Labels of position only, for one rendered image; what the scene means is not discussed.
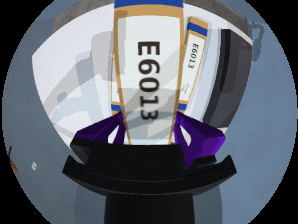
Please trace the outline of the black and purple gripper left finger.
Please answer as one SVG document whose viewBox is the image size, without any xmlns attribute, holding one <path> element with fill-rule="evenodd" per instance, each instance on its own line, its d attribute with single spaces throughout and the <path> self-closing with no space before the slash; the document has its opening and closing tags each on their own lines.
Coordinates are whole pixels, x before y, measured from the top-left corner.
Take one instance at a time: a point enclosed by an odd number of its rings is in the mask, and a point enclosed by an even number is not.
<svg viewBox="0 0 298 224">
<path fill-rule="evenodd" d="M 93 140 L 94 142 L 108 143 L 109 135 L 118 127 L 117 134 L 114 138 L 114 144 L 124 144 L 125 138 L 125 124 L 123 121 L 122 111 L 96 122 L 90 126 L 87 126 L 81 130 L 78 130 L 74 138 Z"/>
</svg>

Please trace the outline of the white welding electrode pack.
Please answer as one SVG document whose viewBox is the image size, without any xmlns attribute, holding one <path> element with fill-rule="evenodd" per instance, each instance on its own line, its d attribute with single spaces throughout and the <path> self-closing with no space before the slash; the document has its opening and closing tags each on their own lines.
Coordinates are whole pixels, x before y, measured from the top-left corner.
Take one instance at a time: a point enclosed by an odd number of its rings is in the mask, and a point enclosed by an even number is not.
<svg viewBox="0 0 298 224">
<path fill-rule="evenodd" d="M 184 113 L 200 68 L 208 23 L 190 16 L 184 44 L 184 62 L 178 111 Z"/>
<path fill-rule="evenodd" d="M 118 95 L 115 60 L 114 60 L 114 46 L 112 54 L 112 66 L 111 66 L 111 110 L 112 115 L 121 111 L 120 100 Z"/>
<path fill-rule="evenodd" d="M 171 144 L 183 60 L 183 0 L 115 0 L 114 58 L 128 143 Z"/>
</svg>

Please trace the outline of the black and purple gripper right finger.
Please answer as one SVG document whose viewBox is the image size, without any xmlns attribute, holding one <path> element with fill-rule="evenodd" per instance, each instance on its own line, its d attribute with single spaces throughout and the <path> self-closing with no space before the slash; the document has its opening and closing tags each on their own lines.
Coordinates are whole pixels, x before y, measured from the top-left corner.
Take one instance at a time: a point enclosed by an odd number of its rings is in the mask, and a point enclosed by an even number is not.
<svg viewBox="0 0 298 224">
<path fill-rule="evenodd" d="M 175 144 L 182 146 L 187 169 L 193 160 L 215 155 L 226 139 L 222 130 L 191 118 L 178 110 L 175 120 L 173 128 Z M 191 137 L 189 146 L 180 125 Z"/>
</svg>

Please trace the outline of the black low platform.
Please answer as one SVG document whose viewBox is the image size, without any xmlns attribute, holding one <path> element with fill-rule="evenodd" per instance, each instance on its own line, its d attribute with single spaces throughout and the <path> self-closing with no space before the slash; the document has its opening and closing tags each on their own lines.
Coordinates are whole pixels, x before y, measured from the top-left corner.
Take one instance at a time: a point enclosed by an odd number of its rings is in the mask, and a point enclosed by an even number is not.
<svg viewBox="0 0 298 224">
<path fill-rule="evenodd" d="M 227 128 L 243 98 L 252 62 L 252 45 L 231 29 L 221 29 L 218 69 L 202 121 Z"/>
</svg>

